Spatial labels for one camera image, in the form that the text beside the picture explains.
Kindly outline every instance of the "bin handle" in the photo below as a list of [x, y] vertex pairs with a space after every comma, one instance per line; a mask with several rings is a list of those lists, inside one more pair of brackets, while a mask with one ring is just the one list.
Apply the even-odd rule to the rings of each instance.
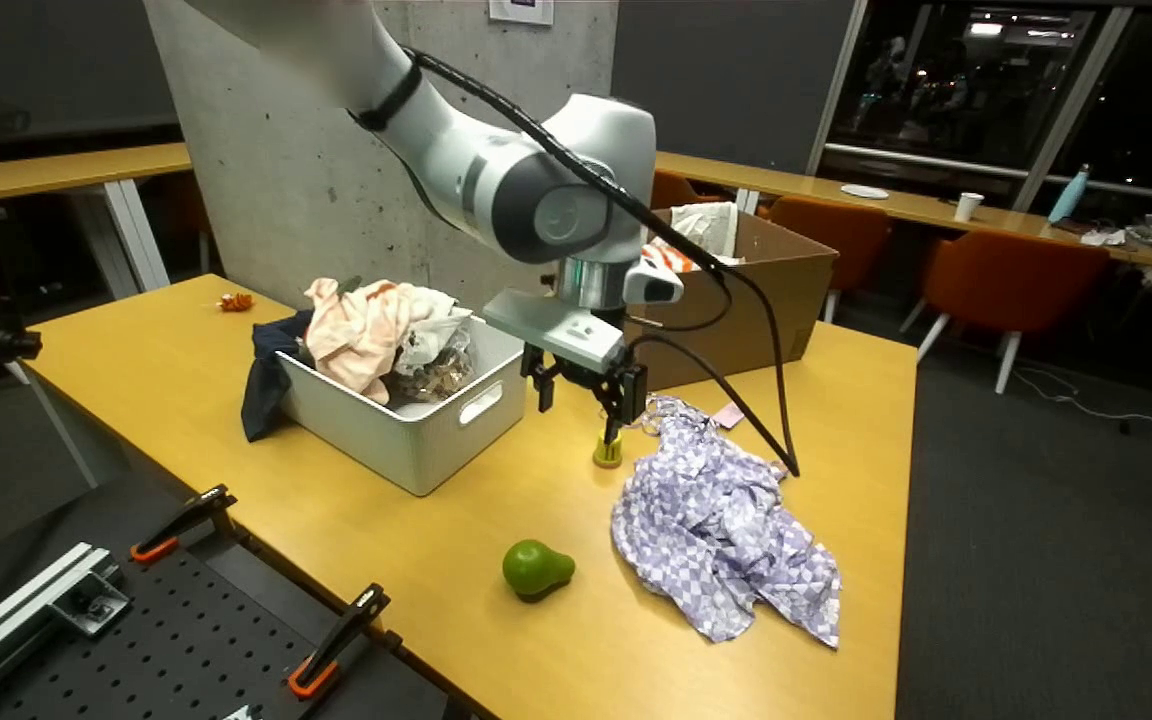
[[482, 390], [476, 396], [469, 396], [469, 400], [462, 405], [462, 415], [457, 415], [462, 430], [472, 426], [472, 421], [482, 421], [489, 407], [495, 407], [501, 396], [505, 396], [501, 382], [492, 382], [489, 390]]

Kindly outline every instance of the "floor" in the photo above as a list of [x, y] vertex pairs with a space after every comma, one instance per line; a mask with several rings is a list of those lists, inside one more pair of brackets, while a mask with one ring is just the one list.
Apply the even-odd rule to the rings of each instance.
[[[847, 308], [839, 322], [896, 330]], [[992, 396], [992, 369], [974, 335], [920, 363], [902, 718], [1152, 718], [1152, 391], [1022, 359]], [[145, 510], [182, 506], [145, 461], [117, 443], [105, 457], [125, 480], [89, 493], [37, 400], [0, 382], [0, 516], [26, 525], [0, 530], [0, 595], [77, 533], [125, 546], [147, 530]], [[49, 493], [11, 495], [21, 477]], [[208, 563], [304, 635], [331, 624], [253, 559]], [[412, 672], [381, 686], [396, 694], [375, 718], [446, 709]]]

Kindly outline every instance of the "yellow table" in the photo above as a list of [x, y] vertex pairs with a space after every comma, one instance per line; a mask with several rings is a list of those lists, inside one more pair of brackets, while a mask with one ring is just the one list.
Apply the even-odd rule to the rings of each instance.
[[167, 285], [138, 179], [172, 171], [193, 171], [186, 143], [0, 159], [0, 201], [74, 194], [105, 285], [129, 298]]
[[[845, 194], [845, 179], [796, 177], [796, 171], [728, 166], [728, 159], [708, 159], [708, 157], [681, 157], [681, 152], [655, 152], [655, 169], [672, 171], [672, 177], [694, 177], [704, 185], [750, 190], [750, 194], [767, 194], [767, 196], [801, 196], [801, 201], [819, 201], [819, 204], [866, 204], [866, 207], [888, 212], [893, 220], [944, 230], [944, 234], [980, 230], [980, 234], [1008, 234], [1008, 236], [1027, 236], [1027, 241], [1081, 246], [1076, 234], [1053, 230], [1046, 217], [1008, 212], [1008, 207], [980, 207], [974, 220], [955, 220], [954, 217], [955, 204], [950, 204], [941, 196], [920, 196], [920, 194], [851, 196], [851, 194]], [[1152, 269], [1152, 248], [1108, 248], [1108, 255], [1120, 265]]]
[[[896, 718], [906, 521], [914, 471], [918, 358], [906, 345], [819, 324], [789, 363], [805, 477], [789, 510], [845, 574], [845, 646], [819, 648], [780, 616], [734, 646], [704, 646], [649, 595], [610, 539], [610, 513], [634, 477], [591, 468], [599, 407], [561, 390], [429, 501], [375, 480], [304, 430], [262, 443], [242, 437], [253, 324], [290, 308], [215, 313], [230, 280], [202, 276], [42, 324], [33, 373], [187, 489], [230, 484], [231, 521], [310, 586], [354, 601], [369, 580], [391, 595], [383, 624], [466, 695], [513, 720], [870, 720]], [[734, 383], [773, 411], [773, 373]], [[712, 383], [675, 396], [721, 407]], [[751, 430], [735, 440], [759, 457]], [[627, 457], [655, 443], [626, 437]], [[539, 538], [577, 555], [577, 580], [521, 606], [501, 580], [513, 539]]]

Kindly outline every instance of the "cardboard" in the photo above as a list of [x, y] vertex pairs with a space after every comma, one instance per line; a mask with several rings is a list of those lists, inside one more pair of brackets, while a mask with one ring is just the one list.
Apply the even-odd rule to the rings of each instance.
[[[780, 324], [780, 359], [801, 359], [809, 351], [816, 315], [827, 298], [837, 248], [816, 246], [791, 230], [780, 230], [759, 217], [735, 220], [735, 255], [746, 259], [740, 274], [766, 288], [773, 299], [775, 324]], [[655, 331], [690, 351], [697, 351], [704, 363], [712, 363], [721, 377], [767, 369], [773, 363], [773, 331], [759, 299], [740, 280], [728, 280], [734, 308], [721, 324], [704, 331]], [[640, 303], [634, 315], [646, 315], [662, 330], [701, 324], [717, 315], [726, 303], [726, 294], [704, 276], [683, 276], [683, 299], [681, 303]], [[635, 359], [649, 363], [649, 390], [675, 390], [694, 382], [708, 382], [701, 363], [681, 358], [664, 345], [635, 345]]]

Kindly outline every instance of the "black clamp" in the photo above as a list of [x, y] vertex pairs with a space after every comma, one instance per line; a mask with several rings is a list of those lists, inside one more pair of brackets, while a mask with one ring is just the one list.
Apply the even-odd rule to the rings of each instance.
[[354, 608], [340, 616], [340, 624], [327, 632], [320, 648], [311, 648], [290, 677], [290, 694], [295, 700], [317, 700], [338, 677], [340, 658], [355, 635], [369, 635], [372, 621], [388, 608], [388, 595], [381, 586], [369, 586]]
[[132, 546], [129, 555], [132, 563], [156, 563], [167, 551], [176, 551], [182, 538], [205, 521], [215, 521], [238, 506], [223, 484], [205, 489], [193, 495], [172, 521], [163, 521], [145, 546]]

